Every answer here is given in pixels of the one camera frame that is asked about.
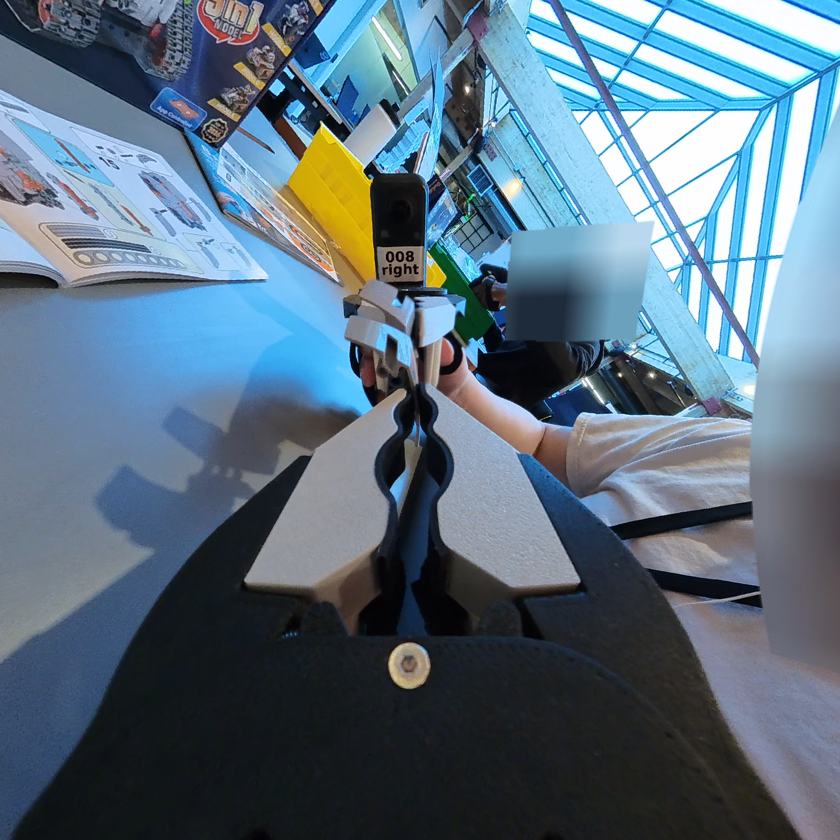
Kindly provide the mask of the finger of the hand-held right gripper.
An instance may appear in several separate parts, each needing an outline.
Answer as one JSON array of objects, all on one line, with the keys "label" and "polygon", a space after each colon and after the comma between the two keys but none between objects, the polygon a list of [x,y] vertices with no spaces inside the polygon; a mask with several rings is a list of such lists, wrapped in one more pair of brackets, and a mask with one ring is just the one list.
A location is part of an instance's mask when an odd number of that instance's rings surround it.
[{"label": "finger of the hand-held right gripper", "polygon": [[418,301],[416,303],[416,346],[424,348],[450,333],[457,314],[463,314],[463,301]]},{"label": "finger of the hand-held right gripper", "polygon": [[413,341],[417,284],[392,285],[369,280],[357,294],[343,300],[348,320],[344,337],[350,341],[353,372],[361,375],[362,351],[372,355],[375,381],[370,388],[415,388],[417,351]]}]

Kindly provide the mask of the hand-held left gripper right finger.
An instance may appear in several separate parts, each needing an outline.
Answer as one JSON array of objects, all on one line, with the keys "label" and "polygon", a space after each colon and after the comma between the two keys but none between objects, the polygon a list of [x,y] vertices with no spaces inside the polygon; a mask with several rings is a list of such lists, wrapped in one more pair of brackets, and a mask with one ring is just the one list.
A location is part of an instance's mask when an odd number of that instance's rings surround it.
[{"label": "hand-held left gripper right finger", "polygon": [[431,385],[420,386],[430,537],[444,593],[472,616],[581,583],[518,452]]}]

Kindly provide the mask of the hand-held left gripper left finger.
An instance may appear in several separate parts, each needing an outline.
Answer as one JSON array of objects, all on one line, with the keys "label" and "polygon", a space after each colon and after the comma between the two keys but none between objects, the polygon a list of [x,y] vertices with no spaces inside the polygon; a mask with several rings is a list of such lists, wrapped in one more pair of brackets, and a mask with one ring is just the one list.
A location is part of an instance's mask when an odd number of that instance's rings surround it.
[{"label": "hand-held left gripper left finger", "polygon": [[400,389],[316,448],[245,585],[258,592],[330,602],[351,632],[381,586],[373,558],[385,540],[393,498],[375,460],[397,433]]}]

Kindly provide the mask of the grey desk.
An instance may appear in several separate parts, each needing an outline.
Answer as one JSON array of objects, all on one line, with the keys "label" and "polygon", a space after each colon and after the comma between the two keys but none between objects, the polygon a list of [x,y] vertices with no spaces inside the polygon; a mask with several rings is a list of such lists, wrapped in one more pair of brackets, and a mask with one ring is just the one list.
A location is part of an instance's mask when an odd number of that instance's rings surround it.
[{"label": "grey desk", "polygon": [[222,222],[268,280],[2,279],[2,838],[173,574],[368,408],[344,290]]}]

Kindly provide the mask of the person's right hand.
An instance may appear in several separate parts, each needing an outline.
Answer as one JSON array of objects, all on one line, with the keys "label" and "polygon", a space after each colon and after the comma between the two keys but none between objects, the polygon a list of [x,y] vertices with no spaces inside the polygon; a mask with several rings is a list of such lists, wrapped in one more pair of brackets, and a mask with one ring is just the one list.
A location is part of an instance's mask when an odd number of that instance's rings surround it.
[{"label": "person's right hand", "polygon": [[469,369],[469,358],[464,355],[456,339],[443,338],[440,343],[440,365],[437,375],[437,389],[454,402],[459,394],[472,385],[475,377]]}]

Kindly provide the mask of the green plastic bin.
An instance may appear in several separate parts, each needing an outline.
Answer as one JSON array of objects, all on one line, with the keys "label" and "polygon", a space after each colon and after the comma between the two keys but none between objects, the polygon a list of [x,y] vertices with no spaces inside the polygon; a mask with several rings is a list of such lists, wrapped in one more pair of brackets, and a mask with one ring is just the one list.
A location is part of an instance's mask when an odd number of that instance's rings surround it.
[{"label": "green plastic bin", "polygon": [[457,315],[455,321],[455,331],[458,336],[464,342],[482,339],[495,324],[490,313],[469,288],[469,282],[445,248],[435,245],[430,248],[429,254],[444,272],[443,288],[447,293],[465,300],[465,312]]}]

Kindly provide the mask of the yellow plastic bin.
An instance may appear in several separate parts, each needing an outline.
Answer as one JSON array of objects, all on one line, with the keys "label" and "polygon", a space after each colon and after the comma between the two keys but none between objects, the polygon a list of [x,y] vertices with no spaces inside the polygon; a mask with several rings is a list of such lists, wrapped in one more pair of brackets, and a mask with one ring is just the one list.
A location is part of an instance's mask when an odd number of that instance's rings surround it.
[{"label": "yellow plastic bin", "polygon": [[314,135],[288,185],[360,277],[374,278],[371,180],[326,126]]}]

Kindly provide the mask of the open instruction booklet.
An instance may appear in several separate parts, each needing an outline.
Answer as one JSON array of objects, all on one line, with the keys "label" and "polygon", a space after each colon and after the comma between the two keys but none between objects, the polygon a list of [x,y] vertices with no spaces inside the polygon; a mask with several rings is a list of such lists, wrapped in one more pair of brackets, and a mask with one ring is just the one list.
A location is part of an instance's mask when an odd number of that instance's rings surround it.
[{"label": "open instruction booklet", "polygon": [[79,287],[264,280],[157,153],[1,92],[1,271]]}]

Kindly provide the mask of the robot kit box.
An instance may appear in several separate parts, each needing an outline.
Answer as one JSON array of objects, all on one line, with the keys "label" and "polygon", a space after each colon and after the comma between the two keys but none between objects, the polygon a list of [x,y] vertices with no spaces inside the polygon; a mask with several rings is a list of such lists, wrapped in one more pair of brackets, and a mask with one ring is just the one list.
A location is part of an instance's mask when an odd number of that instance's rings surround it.
[{"label": "robot kit box", "polygon": [[2,33],[215,148],[333,1],[4,1]]}]

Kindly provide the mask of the skylight window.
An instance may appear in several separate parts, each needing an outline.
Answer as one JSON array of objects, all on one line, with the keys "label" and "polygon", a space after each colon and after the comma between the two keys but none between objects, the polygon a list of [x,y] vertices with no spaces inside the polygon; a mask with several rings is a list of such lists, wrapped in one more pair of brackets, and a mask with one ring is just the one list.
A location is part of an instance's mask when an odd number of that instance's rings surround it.
[{"label": "skylight window", "polygon": [[649,168],[760,351],[838,104],[834,1],[569,1]]}]

